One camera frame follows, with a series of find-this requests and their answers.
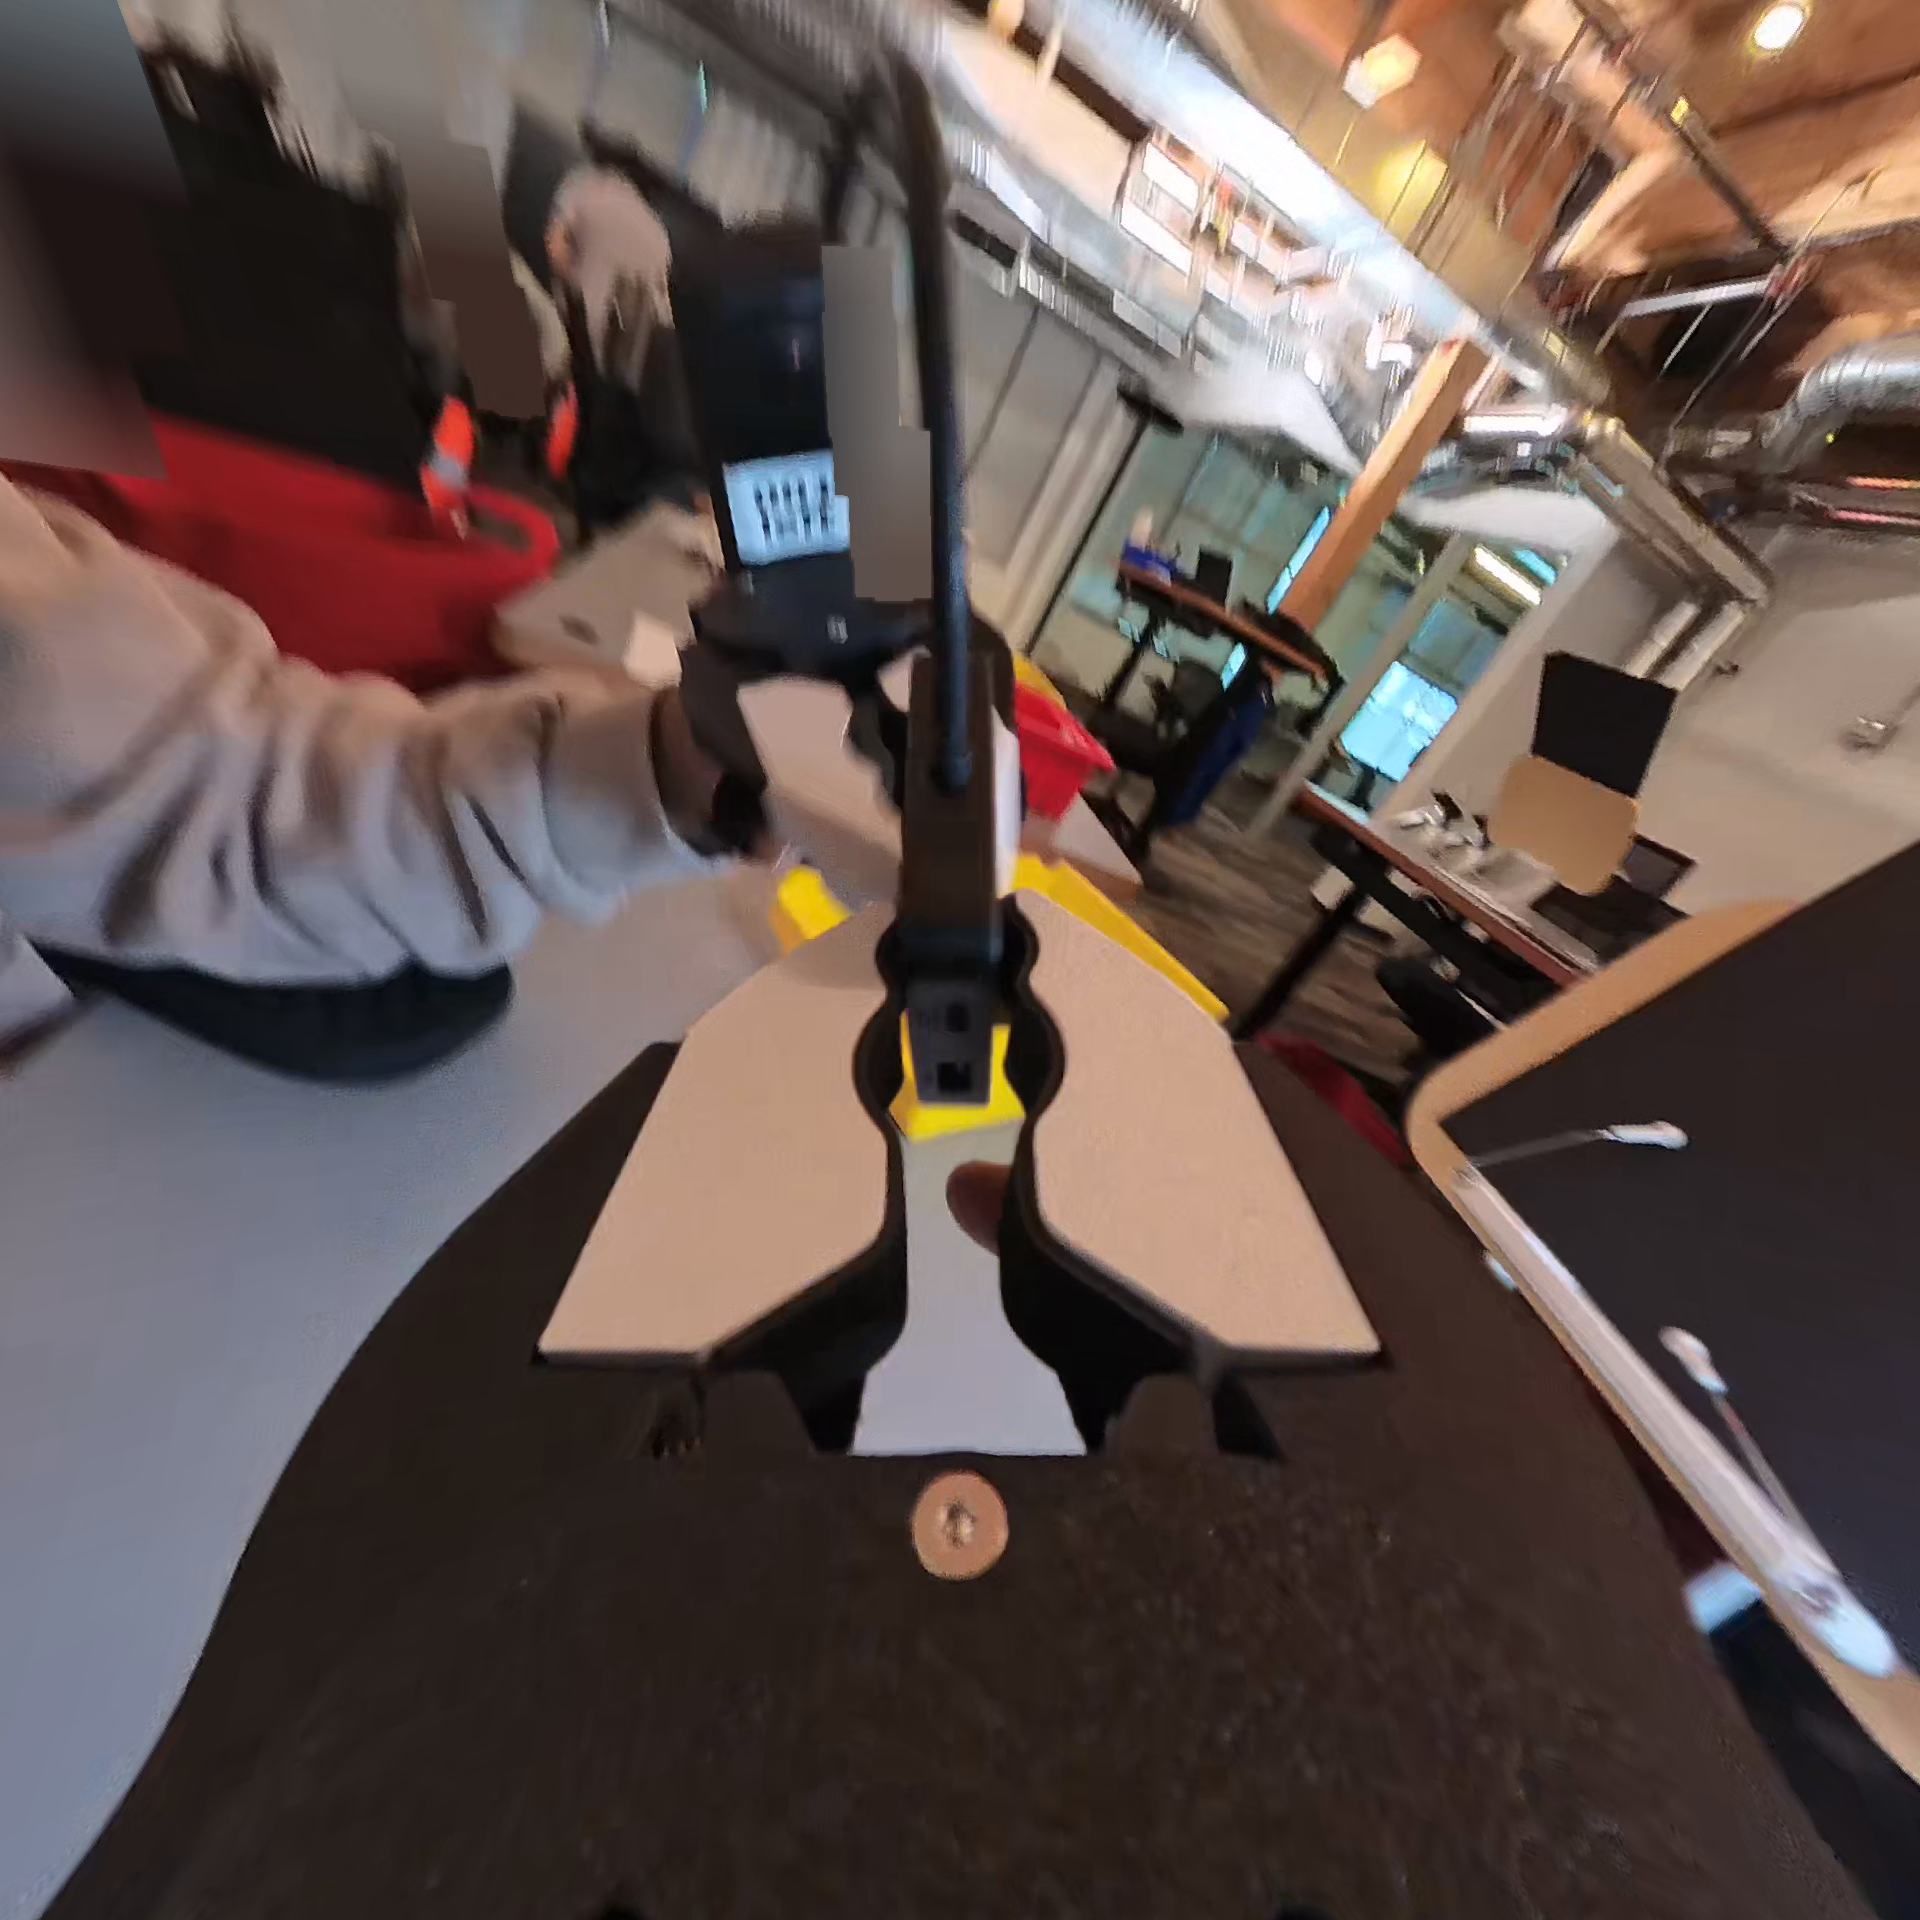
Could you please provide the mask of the wooden post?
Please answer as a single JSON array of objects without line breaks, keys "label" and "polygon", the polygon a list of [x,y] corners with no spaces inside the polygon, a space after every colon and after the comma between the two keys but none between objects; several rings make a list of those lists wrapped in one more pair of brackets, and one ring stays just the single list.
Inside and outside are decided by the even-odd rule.
[{"label": "wooden post", "polygon": [[1360,464],[1326,534],[1280,599],[1280,610],[1314,633],[1392,520],[1430,456],[1449,438],[1494,355],[1475,338],[1447,338],[1420,364],[1400,412]]}]

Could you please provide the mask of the yellow plastic bin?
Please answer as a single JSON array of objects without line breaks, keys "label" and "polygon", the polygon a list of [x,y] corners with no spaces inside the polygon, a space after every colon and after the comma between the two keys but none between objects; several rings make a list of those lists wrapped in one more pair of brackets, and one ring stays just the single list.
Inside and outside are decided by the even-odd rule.
[{"label": "yellow plastic bin", "polygon": [[[1068,862],[1020,855],[1015,864],[1015,884],[1052,902],[1080,922],[1094,927],[1116,946],[1130,951],[1139,962],[1161,974],[1175,990],[1190,996],[1219,1024],[1228,1019],[1228,1003],[1217,996],[1211,988],[1199,978],[1199,974],[1190,971],[1190,967],[1161,946],[1155,936],[1151,936],[1131,914],[1102,894],[1090,879]],[[782,953],[791,953],[798,946],[823,937],[848,919],[851,911],[809,864],[802,862],[779,873],[769,922]],[[978,1107],[926,1104],[916,1094],[911,1043],[903,1043],[903,1084],[889,1108],[902,1138],[923,1144],[978,1135],[998,1126],[1020,1121],[1024,1116],[1023,1103],[1006,1075],[1009,1043],[1010,1030],[999,1024],[993,1043],[993,1089],[987,1103]]]}]

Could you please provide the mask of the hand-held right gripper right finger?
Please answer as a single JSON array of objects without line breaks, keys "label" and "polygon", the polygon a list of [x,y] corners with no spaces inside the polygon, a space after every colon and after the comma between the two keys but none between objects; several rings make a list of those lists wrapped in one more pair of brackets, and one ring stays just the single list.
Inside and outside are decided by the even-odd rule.
[{"label": "hand-held right gripper right finger", "polygon": [[1201,1377],[1383,1343],[1224,1024],[1046,896],[1014,896],[1009,1075],[1043,1252]]}]

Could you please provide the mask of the tan cardboard sheet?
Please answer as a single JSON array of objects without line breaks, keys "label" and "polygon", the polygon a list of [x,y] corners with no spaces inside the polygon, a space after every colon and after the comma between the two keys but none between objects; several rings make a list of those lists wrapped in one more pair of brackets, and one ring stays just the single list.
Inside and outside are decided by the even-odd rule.
[{"label": "tan cardboard sheet", "polygon": [[1599,896],[1633,851],[1640,822],[1640,798],[1522,755],[1505,774],[1486,830],[1495,849],[1538,862],[1559,887]]}]

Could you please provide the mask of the large red object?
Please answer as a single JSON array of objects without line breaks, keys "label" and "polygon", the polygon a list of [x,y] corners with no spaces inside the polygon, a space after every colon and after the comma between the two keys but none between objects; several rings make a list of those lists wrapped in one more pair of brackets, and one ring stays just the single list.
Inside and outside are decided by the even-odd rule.
[{"label": "large red object", "polygon": [[280,649],[414,694],[496,682],[496,614],[560,561],[540,507],[476,488],[466,520],[407,488],[175,416],[161,475],[4,462],[4,479],[252,608]]}]

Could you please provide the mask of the silver air duct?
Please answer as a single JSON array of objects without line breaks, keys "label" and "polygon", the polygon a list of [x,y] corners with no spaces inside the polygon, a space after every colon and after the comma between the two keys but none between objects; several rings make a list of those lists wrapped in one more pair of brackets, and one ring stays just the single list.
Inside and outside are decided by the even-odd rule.
[{"label": "silver air duct", "polygon": [[1806,534],[1915,544],[1915,329],[1819,358],[1768,412],[1676,416],[1643,446],[1614,419],[1568,434],[1579,494],[1665,563],[1748,604],[1745,537]]}]

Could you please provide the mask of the cluttered wooden desk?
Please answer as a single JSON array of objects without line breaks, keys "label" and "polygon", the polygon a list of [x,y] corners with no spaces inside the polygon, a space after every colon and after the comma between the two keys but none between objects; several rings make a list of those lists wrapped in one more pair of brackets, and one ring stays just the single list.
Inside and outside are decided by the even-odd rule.
[{"label": "cluttered wooden desk", "polygon": [[1260,1040],[1282,1017],[1308,977],[1329,960],[1367,905],[1444,958],[1470,985],[1494,980],[1497,969],[1484,955],[1489,948],[1507,953],[1553,992],[1601,971],[1603,960],[1593,951],[1531,911],[1502,905],[1444,872],[1433,855],[1420,851],[1410,830],[1377,823],[1316,785],[1300,786],[1288,811],[1310,826],[1313,854],[1347,882],[1347,892],[1316,913],[1260,994],[1233,1017],[1230,1032],[1238,1043]]}]

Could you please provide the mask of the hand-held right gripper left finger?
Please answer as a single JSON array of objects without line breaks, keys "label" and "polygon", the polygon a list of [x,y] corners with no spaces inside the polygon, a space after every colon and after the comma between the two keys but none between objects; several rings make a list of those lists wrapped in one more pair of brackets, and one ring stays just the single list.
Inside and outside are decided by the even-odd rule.
[{"label": "hand-held right gripper left finger", "polygon": [[906,1324],[898,1022],[870,905],[675,1049],[542,1331],[553,1363],[862,1380]]}]

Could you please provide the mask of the black panel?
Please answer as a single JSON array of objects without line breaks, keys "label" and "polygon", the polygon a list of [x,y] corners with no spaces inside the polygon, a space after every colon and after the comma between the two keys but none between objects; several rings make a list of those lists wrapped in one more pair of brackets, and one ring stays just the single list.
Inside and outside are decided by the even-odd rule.
[{"label": "black panel", "polygon": [[1543,656],[1530,755],[1638,801],[1676,702],[1676,689],[1658,679],[1553,651]]}]

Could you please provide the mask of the red plastic bin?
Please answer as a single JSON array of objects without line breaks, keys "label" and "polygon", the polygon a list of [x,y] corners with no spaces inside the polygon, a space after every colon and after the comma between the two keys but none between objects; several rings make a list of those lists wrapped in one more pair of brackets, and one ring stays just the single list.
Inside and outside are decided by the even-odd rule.
[{"label": "red plastic bin", "polygon": [[1095,735],[1054,690],[1015,682],[1015,730],[1020,744],[1024,809],[1056,826],[1083,798],[1090,779],[1116,774],[1116,761]]}]

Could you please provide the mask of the person's left forearm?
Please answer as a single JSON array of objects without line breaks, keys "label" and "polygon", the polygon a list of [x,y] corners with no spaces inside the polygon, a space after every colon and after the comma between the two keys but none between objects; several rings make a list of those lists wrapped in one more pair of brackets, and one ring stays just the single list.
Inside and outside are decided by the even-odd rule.
[{"label": "person's left forearm", "polygon": [[4,482],[3,527],[4,943],[259,985],[480,977],[764,847],[680,687],[418,698],[283,654],[55,497]]}]

